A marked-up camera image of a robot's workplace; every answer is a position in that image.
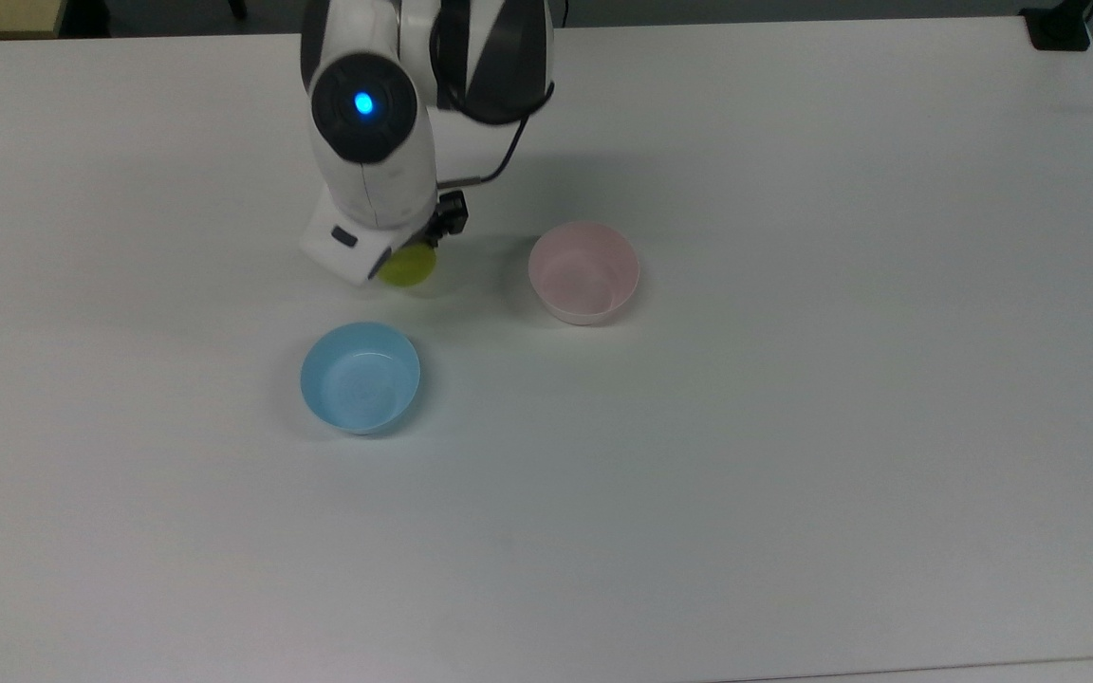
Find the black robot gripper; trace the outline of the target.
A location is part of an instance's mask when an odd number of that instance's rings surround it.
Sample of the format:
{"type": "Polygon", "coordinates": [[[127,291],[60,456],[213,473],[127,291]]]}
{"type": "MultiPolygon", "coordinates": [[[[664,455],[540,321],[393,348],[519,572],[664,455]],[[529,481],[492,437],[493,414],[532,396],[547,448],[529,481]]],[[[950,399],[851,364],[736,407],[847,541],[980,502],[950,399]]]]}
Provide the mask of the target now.
{"type": "Polygon", "coordinates": [[[437,249],[442,239],[463,232],[468,220],[469,209],[463,191],[453,190],[440,195],[428,225],[421,231],[421,242],[431,249],[437,249]]]}

